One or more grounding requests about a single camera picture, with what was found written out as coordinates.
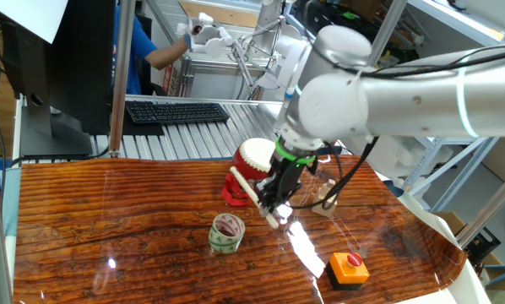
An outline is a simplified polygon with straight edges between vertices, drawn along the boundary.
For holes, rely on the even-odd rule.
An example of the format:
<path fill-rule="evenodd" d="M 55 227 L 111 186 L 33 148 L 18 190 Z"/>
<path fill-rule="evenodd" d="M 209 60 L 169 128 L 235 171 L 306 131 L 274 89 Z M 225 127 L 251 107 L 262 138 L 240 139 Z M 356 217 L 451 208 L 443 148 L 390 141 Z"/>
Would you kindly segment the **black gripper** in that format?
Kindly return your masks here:
<path fill-rule="evenodd" d="M 291 199 L 301 187 L 300 176 L 307 166 L 287 159 L 274 164 L 274 176 L 256 182 L 258 202 L 276 215 L 291 215 Z"/>

